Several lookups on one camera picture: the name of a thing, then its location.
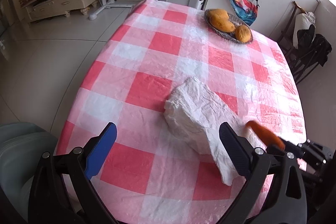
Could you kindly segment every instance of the white towel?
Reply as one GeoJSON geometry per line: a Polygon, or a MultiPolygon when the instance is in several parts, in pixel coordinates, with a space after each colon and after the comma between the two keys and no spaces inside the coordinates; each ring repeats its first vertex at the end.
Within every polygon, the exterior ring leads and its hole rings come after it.
{"type": "Polygon", "coordinates": [[[184,140],[199,154],[213,156],[222,182],[229,186],[238,173],[219,139],[219,126],[228,122],[253,147],[264,147],[254,133],[245,130],[244,122],[228,105],[197,77],[188,78],[173,90],[166,101],[164,116],[176,138],[184,140]]]}

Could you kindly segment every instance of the white floor tile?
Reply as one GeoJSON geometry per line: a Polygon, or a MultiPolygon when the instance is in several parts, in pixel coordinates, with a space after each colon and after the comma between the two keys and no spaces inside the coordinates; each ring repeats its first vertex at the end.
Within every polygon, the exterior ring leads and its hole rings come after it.
{"type": "Polygon", "coordinates": [[[126,19],[128,13],[130,12],[130,8],[125,8],[125,10],[111,23],[111,25],[107,28],[107,30],[99,37],[99,41],[107,42],[114,32],[119,28],[121,24],[123,24],[126,19]]]}
{"type": "Polygon", "coordinates": [[[82,15],[78,10],[71,11],[69,18],[64,15],[44,19],[39,22],[16,23],[9,33],[14,40],[25,39],[79,39],[97,41],[111,23],[125,8],[104,9],[95,20],[82,15]]]}
{"type": "Polygon", "coordinates": [[[42,41],[14,41],[8,32],[0,40],[5,47],[0,47],[0,94],[7,102],[21,72],[42,41]]]}
{"type": "Polygon", "coordinates": [[[0,96],[0,124],[18,121],[19,120],[15,117],[14,113],[6,105],[2,96],[0,96]]]}
{"type": "Polygon", "coordinates": [[[94,44],[95,41],[43,40],[7,101],[16,117],[50,131],[65,91],[94,44]]]}
{"type": "Polygon", "coordinates": [[[71,83],[68,86],[67,91],[64,94],[64,97],[61,101],[61,104],[57,110],[55,120],[52,124],[50,133],[56,136],[57,138],[60,136],[63,125],[67,120],[69,111],[71,109],[72,103],[76,97],[77,91],[89,70],[91,64],[96,59],[97,55],[100,53],[101,49],[104,47],[106,43],[97,41],[96,44],[92,47],[88,55],[85,57],[84,61],[78,68],[75,76],[71,80],[71,83]]]}

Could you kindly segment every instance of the gray chair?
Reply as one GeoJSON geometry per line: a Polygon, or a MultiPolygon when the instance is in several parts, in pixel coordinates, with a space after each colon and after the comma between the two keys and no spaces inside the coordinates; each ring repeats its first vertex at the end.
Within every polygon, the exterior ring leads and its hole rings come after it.
{"type": "Polygon", "coordinates": [[[55,150],[57,138],[28,122],[0,125],[1,223],[28,221],[33,176],[43,152],[55,150]]]}

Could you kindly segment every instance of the table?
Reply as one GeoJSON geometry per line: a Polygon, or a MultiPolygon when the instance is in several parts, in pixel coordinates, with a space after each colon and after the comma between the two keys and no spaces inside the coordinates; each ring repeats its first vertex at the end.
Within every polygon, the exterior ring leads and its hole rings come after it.
{"type": "MultiPolygon", "coordinates": [[[[216,35],[203,15],[146,0],[111,37],[78,91],[56,153],[83,146],[108,122],[117,125],[116,143],[91,179],[117,220],[216,223],[240,191],[242,177],[232,186],[221,183],[211,156],[198,155],[169,133],[165,100],[189,76],[207,83],[244,121],[256,119],[296,144],[306,140],[300,98],[278,45],[255,31],[252,44],[233,44],[216,35]]],[[[251,215],[260,210],[271,180],[251,215]]]]}

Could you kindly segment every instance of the screw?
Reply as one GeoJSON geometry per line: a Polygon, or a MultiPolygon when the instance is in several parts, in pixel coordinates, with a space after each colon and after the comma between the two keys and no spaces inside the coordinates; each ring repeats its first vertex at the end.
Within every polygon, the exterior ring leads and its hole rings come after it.
{"type": "Polygon", "coordinates": [[[287,157],[290,159],[294,159],[294,154],[292,152],[288,152],[287,157]]]}
{"type": "Polygon", "coordinates": [[[80,153],[82,153],[82,148],[81,147],[75,147],[73,150],[72,150],[72,152],[74,153],[74,154],[76,154],[76,155],[78,155],[78,154],[80,154],[80,153]]]}
{"type": "Polygon", "coordinates": [[[262,155],[264,153],[264,150],[260,147],[257,147],[255,150],[254,150],[258,155],[262,155]]]}
{"type": "Polygon", "coordinates": [[[42,158],[44,158],[44,159],[49,158],[49,156],[50,156],[50,153],[49,153],[49,152],[44,152],[44,153],[42,154],[42,158]]]}

